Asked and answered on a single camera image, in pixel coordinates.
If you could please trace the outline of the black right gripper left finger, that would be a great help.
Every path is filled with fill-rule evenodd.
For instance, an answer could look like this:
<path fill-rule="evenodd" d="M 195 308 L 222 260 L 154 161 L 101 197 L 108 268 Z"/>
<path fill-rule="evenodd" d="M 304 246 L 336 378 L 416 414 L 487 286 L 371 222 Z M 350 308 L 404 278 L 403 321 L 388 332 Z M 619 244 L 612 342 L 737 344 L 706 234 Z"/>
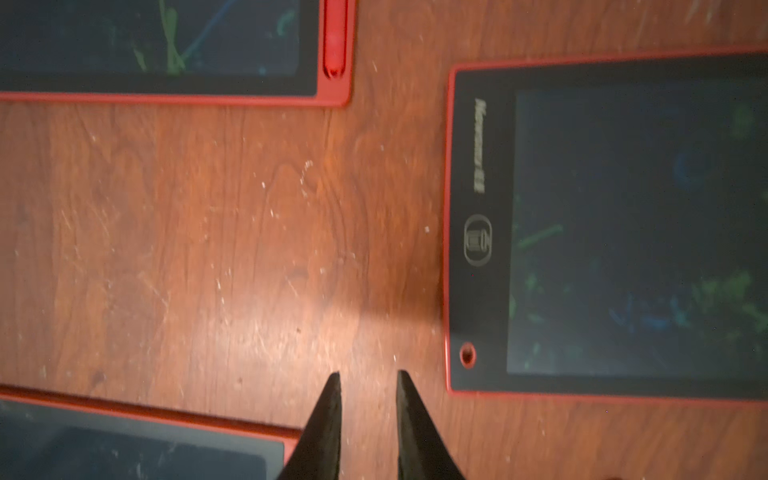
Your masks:
<path fill-rule="evenodd" d="M 342 395 L 340 373 L 329 375 L 279 480 L 337 480 L 340 472 Z"/>

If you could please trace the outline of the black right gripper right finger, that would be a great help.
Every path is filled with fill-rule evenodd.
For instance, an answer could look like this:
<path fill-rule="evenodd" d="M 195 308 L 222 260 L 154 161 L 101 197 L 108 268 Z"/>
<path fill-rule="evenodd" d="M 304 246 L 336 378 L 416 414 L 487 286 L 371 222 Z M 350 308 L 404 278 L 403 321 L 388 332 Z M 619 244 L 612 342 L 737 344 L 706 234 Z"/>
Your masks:
<path fill-rule="evenodd" d="M 397 374 L 396 410 L 398 478 L 464 480 L 405 370 Z"/>

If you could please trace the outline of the red tablet with green scribbles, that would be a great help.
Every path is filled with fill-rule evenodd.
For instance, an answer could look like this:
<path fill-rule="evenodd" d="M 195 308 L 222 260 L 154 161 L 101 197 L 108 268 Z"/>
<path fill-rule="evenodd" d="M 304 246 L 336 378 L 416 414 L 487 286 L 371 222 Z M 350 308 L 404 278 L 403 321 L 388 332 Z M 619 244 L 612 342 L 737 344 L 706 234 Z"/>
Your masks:
<path fill-rule="evenodd" d="M 454 394 L 767 399 L 767 50 L 455 66 Z"/>

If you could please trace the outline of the red stylus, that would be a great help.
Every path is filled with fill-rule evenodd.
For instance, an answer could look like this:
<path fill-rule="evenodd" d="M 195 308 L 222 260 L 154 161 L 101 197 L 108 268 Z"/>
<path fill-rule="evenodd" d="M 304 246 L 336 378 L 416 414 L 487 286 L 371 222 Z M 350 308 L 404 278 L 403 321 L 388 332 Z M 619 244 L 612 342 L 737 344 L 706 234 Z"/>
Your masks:
<path fill-rule="evenodd" d="M 324 1 L 323 69 L 332 79 L 346 66 L 347 7 L 347 0 Z"/>

